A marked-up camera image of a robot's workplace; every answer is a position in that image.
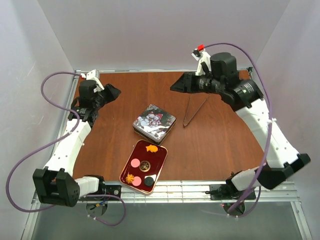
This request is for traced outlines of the metal serving tongs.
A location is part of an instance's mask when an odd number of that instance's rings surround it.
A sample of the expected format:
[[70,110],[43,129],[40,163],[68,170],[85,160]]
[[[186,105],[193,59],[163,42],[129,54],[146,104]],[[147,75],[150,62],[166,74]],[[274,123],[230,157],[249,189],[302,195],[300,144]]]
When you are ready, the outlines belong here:
[[183,127],[186,128],[195,118],[200,109],[204,106],[209,98],[208,94],[191,94],[187,102],[187,107],[183,119]]

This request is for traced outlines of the gold tin lid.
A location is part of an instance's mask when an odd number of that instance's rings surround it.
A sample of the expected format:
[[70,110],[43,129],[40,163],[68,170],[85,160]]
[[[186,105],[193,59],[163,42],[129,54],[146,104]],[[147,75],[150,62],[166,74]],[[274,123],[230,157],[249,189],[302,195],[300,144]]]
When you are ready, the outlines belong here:
[[176,123],[176,117],[162,108],[150,104],[133,122],[133,126],[143,128],[144,126],[148,127],[157,127],[157,126],[174,126]]

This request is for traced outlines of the gold square cookie tin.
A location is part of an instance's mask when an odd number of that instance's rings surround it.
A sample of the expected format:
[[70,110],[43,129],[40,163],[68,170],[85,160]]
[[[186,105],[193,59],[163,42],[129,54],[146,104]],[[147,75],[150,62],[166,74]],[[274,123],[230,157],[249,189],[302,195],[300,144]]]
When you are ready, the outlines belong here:
[[173,125],[159,125],[155,127],[144,126],[143,128],[137,127],[136,125],[133,126],[133,130],[137,134],[157,145],[161,145],[161,143],[166,139],[167,135],[172,130],[172,128]]

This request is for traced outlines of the dark red serving tray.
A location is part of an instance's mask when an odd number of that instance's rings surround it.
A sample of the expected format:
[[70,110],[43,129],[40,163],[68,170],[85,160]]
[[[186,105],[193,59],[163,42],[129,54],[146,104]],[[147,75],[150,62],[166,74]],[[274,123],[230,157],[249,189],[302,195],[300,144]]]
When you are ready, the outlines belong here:
[[[146,146],[149,145],[156,144],[142,139],[135,144],[130,157],[128,158],[119,176],[119,181],[122,184],[146,195],[149,195],[153,192],[168,155],[168,150],[160,145],[156,145],[158,147],[157,152],[147,152]],[[139,167],[134,168],[131,166],[132,159],[140,160]],[[140,177],[142,180],[141,184],[139,186],[133,186],[132,183],[126,183],[127,174],[132,174],[135,177]],[[151,187],[147,187],[144,184],[145,178],[149,176],[154,179],[154,184]]]

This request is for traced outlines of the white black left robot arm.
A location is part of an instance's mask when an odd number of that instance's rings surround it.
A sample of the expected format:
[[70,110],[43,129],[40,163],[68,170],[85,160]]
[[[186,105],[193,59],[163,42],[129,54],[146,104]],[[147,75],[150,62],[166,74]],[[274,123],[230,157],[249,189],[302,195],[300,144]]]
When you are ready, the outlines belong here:
[[65,131],[69,135],[58,143],[44,168],[36,169],[32,176],[37,196],[43,204],[73,207],[80,198],[104,191],[102,176],[86,175],[74,179],[74,166],[98,118],[98,111],[115,101],[121,90],[110,83],[101,87],[95,80],[84,80],[78,92],[66,123]]

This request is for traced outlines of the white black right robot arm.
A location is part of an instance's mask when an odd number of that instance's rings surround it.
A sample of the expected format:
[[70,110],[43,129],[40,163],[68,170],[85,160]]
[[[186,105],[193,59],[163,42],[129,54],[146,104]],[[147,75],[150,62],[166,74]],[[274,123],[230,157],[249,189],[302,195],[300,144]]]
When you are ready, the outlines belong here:
[[244,121],[266,155],[262,167],[235,173],[226,180],[232,194],[256,187],[272,190],[310,163],[286,139],[275,120],[270,119],[264,95],[252,79],[241,79],[237,60],[229,52],[209,55],[195,51],[196,72],[184,72],[170,87],[179,93],[218,94]]

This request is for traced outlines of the orange fish-shaped cookie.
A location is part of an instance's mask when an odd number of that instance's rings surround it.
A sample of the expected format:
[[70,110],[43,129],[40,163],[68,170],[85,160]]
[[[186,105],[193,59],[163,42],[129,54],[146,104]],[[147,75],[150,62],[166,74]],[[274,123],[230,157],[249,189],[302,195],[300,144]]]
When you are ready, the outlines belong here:
[[145,147],[147,152],[156,153],[159,148],[156,145],[150,144]]

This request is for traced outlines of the pink round cookie upper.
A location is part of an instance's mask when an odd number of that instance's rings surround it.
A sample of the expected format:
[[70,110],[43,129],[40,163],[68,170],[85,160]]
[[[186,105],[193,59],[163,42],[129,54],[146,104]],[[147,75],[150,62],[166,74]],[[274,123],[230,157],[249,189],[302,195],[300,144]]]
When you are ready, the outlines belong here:
[[133,168],[138,168],[140,166],[140,160],[137,159],[137,158],[134,158],[131,160],[130,162],[130,165],[133,167]]

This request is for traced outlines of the pink round cookie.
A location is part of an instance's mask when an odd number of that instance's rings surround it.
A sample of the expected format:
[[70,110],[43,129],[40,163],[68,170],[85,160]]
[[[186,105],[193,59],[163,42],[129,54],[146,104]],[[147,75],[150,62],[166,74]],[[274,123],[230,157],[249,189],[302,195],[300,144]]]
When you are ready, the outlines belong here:
[[132,185],[138,187],[142,183],[142,179],[139,176],[135,176],[132,181]]
[[140,160],[137,159],[137,158],[134,158],[131,160],[130,162],[130,165],[133,167],[133,168],[138,168],[140,166]]

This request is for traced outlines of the orange swirl cookie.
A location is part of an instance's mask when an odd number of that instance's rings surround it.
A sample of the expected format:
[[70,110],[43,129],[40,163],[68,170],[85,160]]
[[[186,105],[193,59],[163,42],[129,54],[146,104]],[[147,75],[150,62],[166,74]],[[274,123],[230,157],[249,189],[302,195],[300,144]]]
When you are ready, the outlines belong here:
[[128,173],[126,178],[125,178],[126,183],[127,184],[132,184],[134,180],[135,180],[135,176]]

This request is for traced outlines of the pink round cookie lower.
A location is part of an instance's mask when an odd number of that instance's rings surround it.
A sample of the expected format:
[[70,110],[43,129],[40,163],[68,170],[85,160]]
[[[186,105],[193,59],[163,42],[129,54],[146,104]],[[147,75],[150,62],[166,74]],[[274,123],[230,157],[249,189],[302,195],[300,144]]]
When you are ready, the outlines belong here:
[[142,183],[142,179],[139,176],[135,176],[132,181],[132,185],[138,187]]

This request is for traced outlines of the aluminium left frame rail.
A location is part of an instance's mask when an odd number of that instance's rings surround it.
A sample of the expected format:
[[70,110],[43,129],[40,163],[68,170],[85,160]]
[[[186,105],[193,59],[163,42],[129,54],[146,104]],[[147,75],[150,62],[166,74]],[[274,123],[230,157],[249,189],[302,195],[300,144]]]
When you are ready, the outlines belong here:
[[[76,90],[77,90],[78,81],[79,81],[79,76],[77,76],[77,75],[73,76],[72,82],[71,82],[70,91],[69,91],[69,93],[67,95],[68,98],[67,98],[67,102],[66,102],[66,106],[65,106],[68,109],[71,107],[71,103],[74,100],[74,96],[75,96],[75,93],[76,93]],[[57,134],[58,138],[60,138],[60,137],[62,137],[64,135],[64,132],[65,132],[65,129],[66,129],[66,125],[67,125],[68,115],[69,115],[69,112],[65,111],[64,114],[63,114],[63,118],[62,118],[62,121],[61,121],[61,125],[60,125],[60,128],[59,128],[58,134]]]

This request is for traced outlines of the aluminium right frame rail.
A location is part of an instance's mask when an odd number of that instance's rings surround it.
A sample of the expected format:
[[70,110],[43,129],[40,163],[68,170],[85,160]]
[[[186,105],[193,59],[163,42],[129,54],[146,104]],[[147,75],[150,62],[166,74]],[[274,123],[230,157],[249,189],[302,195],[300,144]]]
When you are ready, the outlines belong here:
[[246,70],[247,70],[247,73],[248,73],[248,75],[249,75],[249,79],[251,80],[251,81],[253,81],[253,82],[255,82],[254,81],[254,77],[253,77],[253,67],[252,66],[250,66],[250,67],[248,67]]

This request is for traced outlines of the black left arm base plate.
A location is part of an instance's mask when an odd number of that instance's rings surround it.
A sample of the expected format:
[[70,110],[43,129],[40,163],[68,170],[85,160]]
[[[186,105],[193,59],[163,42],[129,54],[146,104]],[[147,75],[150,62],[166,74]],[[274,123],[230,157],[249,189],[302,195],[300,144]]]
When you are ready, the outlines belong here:
[[121,197],[122,193],[122,186],[119,184],[116,185],[104,185],[102,187],[102,193],[104,195],[110,195],[110,196],[116,196],[116,197]]

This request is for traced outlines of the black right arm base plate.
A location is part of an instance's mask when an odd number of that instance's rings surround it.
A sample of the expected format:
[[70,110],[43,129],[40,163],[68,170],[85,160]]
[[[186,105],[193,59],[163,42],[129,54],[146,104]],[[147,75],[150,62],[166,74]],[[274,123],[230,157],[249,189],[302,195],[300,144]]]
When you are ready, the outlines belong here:
[[211,200],[238,200],[244,192],[234,190],[227,184],[210,184],[205,194],[210,195]]

